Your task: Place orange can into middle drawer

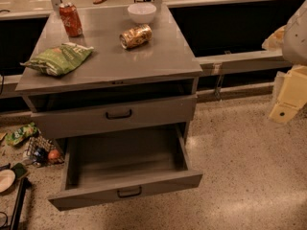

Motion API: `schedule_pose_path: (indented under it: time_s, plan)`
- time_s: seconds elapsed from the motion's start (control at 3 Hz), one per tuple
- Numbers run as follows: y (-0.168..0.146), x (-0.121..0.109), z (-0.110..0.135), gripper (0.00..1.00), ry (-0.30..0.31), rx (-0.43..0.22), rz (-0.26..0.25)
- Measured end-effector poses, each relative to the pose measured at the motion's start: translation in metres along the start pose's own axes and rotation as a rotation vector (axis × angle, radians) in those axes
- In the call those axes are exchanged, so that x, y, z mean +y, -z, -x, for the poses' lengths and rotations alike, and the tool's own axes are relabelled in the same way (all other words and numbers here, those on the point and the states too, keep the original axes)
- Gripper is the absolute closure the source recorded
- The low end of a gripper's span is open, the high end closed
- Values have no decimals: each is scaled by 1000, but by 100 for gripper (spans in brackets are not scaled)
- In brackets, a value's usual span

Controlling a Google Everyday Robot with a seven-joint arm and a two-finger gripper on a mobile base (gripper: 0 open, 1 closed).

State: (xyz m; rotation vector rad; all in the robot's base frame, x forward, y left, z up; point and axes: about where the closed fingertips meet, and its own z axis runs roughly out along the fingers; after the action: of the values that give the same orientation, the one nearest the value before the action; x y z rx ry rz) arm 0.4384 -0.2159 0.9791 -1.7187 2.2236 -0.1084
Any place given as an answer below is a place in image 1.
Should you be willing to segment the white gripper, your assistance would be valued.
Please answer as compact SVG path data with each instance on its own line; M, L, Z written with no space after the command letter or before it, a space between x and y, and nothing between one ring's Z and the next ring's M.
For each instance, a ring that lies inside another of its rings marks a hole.
M275 104L269 118L287 124L307 104L307 0L289 19L286 27L274 31L262 44L268 51L282 48L283 57L294 65L286 74L278 72Z

